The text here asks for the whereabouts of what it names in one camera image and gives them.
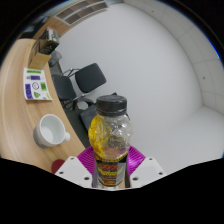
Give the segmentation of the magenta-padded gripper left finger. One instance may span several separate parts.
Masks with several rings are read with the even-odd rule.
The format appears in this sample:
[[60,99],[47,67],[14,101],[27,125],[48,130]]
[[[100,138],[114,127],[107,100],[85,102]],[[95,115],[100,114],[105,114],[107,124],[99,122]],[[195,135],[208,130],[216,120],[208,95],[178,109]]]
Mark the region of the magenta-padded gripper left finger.
[[96,187],[96,161],[91,147],[86,148],[77,157],[70,156],[55,173],[81,187]]

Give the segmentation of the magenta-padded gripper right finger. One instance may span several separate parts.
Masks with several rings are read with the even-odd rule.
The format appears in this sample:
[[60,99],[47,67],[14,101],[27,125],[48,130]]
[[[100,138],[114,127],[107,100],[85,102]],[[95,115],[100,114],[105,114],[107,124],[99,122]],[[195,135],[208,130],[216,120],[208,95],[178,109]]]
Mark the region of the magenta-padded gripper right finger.
[[140,188],[166,176],[154,157],[144,156],[133,146],[129,148],[126,162],[126,188]]

